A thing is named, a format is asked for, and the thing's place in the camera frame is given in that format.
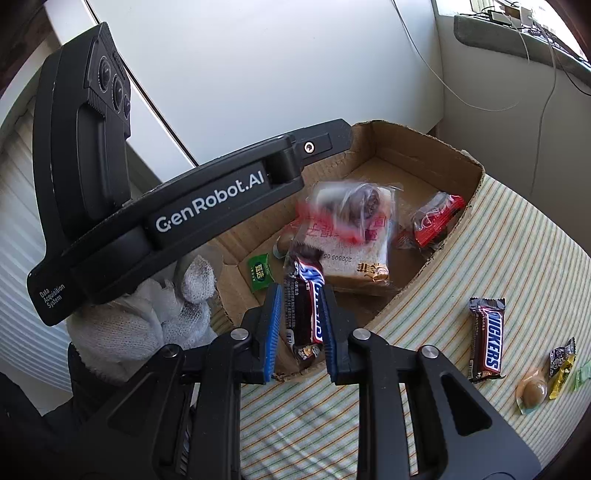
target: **snickers wrapper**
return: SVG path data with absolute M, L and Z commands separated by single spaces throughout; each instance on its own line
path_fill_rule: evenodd
M 324 314 L 322 251 L 304 244 L 292 246 L 284 277 L 285 326 L 288 343 L 298 360 L 317 357 L 322 344 L 320 317 Z
M 468 379 L 472 383 L 504 378 L 501 375 L 505 299 L 471 298 L 474 324 Z

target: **plastic wrapper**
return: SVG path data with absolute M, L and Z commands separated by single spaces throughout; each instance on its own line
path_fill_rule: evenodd
M 552 388 L 550 389 L 550 395 L 548 395 L 550 400 L 556 400 L 560 395 L 560 392 L 564 388 L 564 385 L 566 384 L 566 381 L 573 370 L 574 359 L 575 355 L 569 355 L 566 360 L 564 360 L 562 365 L 560 365 L 560 368 L 556 374 L 552 377 Z
M 437 192 L 429 202 L 413 215 L 414 241 L 419 248 L 437 249 L 447 237 L 448 224 L 466 206 L 459 195 Z
M 591 360 L 577 370 L 573 389 L 577 391 L 589 378 L 591 378 Z
M 505 299 L 472 297 L 468 301 L 473 319 L 468 363 L 468 380 L 472 383 L 505 378 L 501 375 L 505 306 Z
M 353 181 L 319 183 L 299 206 L 298 242 L 322 251 L 326 282 L 335 290 L 389 295 L 392 233 L 397 231 L 397 191 Z
M 398 227 L 398 234 L 394 240 L 394 246 L 401 250 L 418 248 L 418 243 L 414 239 L 414 235 L 410 229 L 404 228 L 402 225 Z
M 301 220 L 298 218 L 293 222 L 288 223 L 281 229 L 279 236 L 273 244 L 273 256 L 279 260 L 285 258 L 287 252 L 289 252 L 291 243 L 295 239 L 297 232 L 301 226 Z
M 322 254 L 321 250 L 293 242 L 284 264 L 285 334 L 295 358 L 305 363 L 311 363 L 322 351 Z
M 359 181 L 321 182 L 300 205 L 300 216 L 330 229 L 344 243 L 366 244 L 371 241 L 367 231 L 388 209 L 384 205 L 388 201 L 384 190 L 376 184 Z
M 543 370 L 537 368 L 527 372 L 515 389 L 515 401 L 521 414 L 532 413 L 542 405 L 547 394 L 548 384 L 544 378 Z
M 565 346 L 553 348 L 550 351 L 550 372 L 548 377 L 552 378 L 558 373 L 560 366 L 565 362 L 569 355 L 577 353 L 577 344 L 574 337 L 571 337 Z
M 251 272 L 251 290 L 257 291 L 267 288 L 275 280 L 269 267 L 269 254 L 256 255 L 248 259 Z

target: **cardboard box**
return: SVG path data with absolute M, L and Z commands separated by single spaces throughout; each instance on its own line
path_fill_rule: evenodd
M 415 132 L 402 125 L 384 121 L 357 124 L 353 127 L 353 145 L 350 150 L 321 160 L 304 169 L 307 188 L 267 210 L 224 232 L 212 244 L 224 256 L 222 274 L 217 284 L 223 314 L 234 325 L 240 325 L 244 313 L 264 301 L 265 291 L 251 293 L 250 272 L 246 262 L 253 255 L 271 252 L 279 231 L 296 216 L 298 199 L 314 183 L 344 178 L 359 179 L 388 185 L 400 184 L 403 191 L 400 207 L 401 219 L 427 203 L 439 190 L 461 195 L 467 207 L 450 231 L 443 247 L 429 259 L 417 250 L 393 250 L 391 278 L 400 288 L 396 295 L 369 297 L 350 293 L 337 293 L 340 306 L 354 312 L 359 326 L 372 327 L 379 315 L 383 319 L 408 294 L 413 285 L 433 268 L 437 268 L 445 245 L 453 241 L 462 230 L 472 207 L 476 192 L 484 178 L 484 168 L 477 161 L 428 135 Z M 282 282 L 282 261 L 269 256 L 275 280 Z M 300 371 L 298 363 L 285 343 L 285 327 L 277 349 L 275 373 L 280 380 L 302 378 L 324 368 L 322 358 L 312 367 Z

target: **striped tablecloth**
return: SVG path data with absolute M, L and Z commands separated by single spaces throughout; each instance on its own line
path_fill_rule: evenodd
M 530 368 L 547 365 L 550 349 L 573 335 L 577 363 L 591 358 L 591 260 L 534 206 L 488 176 L 461 228 L 439 267 L 371 330 L 404 348 L 436 345 L 466 371 L 468 298 L 505 297 L 506 378 L 477 388 L 545 466 L 587 409 L 591 382 L 573 392 L 571 375 L 558 400 L 528 416 L 517 410 L 515 386 Z M 354 478 L 357 441 L 358 390 L 335 387 L 326 373 L 242 389 L 241 458 L 249 480 Z M 409 452 L 416 471 L 412 435 Z

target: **screw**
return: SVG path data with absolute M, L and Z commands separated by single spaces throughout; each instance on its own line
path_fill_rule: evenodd
M 180 352 L 180 347 L 174 343 L 169 343 L 168 345 L 164 345 L 160 351 L 164 358 L 174 358 Z
M 369 330 L 366 330 L 364 328 L 356 328 L 355 330 L 353 330 L 353 336 L 357 340 L 369 340 L 369 337 L 371 337 L 371 333 L 369 333 Z
M 248 330 L 245 328 L 234 328 L 230 336 L 234 340 L 246 340 L 248 338 Z
M 439 356 L 439 350 L 437 350 L 437 347 L 434 347 L 433 345 L 425 345 L 423 348 L 421 348 L 421 353 L 427 358 L 437 358 Z

